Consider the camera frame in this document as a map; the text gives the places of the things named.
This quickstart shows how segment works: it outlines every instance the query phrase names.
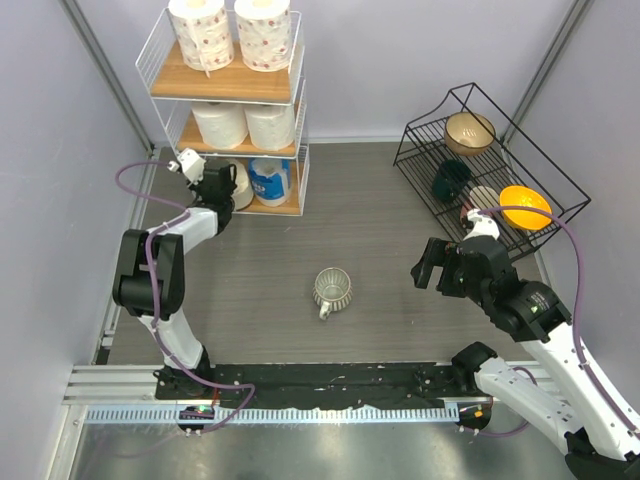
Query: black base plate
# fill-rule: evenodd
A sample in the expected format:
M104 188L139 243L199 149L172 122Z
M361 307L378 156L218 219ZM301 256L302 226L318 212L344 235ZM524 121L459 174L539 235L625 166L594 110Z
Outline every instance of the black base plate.
M441 407L442 397L469 395L457 387L451 366L435 363L216 365L213 370L215 382L256 386L248 408L342 410L366 404L418 409ZM221 390L220 404L237 407L246 394L246 390ZM156 398L186 400L160 384Z

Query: orange bowl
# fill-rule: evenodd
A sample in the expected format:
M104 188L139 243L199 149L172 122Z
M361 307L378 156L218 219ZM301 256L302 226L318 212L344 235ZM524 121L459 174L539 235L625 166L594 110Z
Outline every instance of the orange bowl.
M533 207L551 213L551 206L542 195L522 185L511 185L500 192L500 206ZM502 215L509 225L524 230L542 230L551 219L525 210L503 210Z

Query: white mug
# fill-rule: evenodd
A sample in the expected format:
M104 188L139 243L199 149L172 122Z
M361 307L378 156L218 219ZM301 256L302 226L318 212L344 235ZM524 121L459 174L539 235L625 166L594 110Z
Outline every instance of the white mug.
M353 289L347 272L340 268L326 268L316 277L313 299L320 306L320 318L326 320L331 312L337 312L351 303Z

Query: toilet paper roll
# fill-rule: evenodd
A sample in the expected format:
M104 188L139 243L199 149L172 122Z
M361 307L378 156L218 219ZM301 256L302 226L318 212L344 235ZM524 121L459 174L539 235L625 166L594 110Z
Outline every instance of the toilet paper roll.
M275 72L291 62L289 0L236 0L242 60L252 70Z
M188 67L208 74L233 61L224 0L170 0L169 12Z
M227 158L229 163L233 163L236 166L236 189L233 191L233 203L235 204L234 210L242 210L247 208L253 200L253 189L251 188L251 182L249 181L249 174L244 164L235 158Z
M244 109L251 143L262 150L285 148L295 139L293 105L248 105Z
M247 122L239 103L193 102L191 111L207 145L230 150L247 137Z

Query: blue packaging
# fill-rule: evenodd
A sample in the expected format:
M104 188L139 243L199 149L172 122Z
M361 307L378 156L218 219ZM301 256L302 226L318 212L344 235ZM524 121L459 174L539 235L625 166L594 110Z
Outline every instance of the blue packaging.
M254 158L249 162L249 179L256 197L264 205L278 206L289 198L289 162L277 158Z

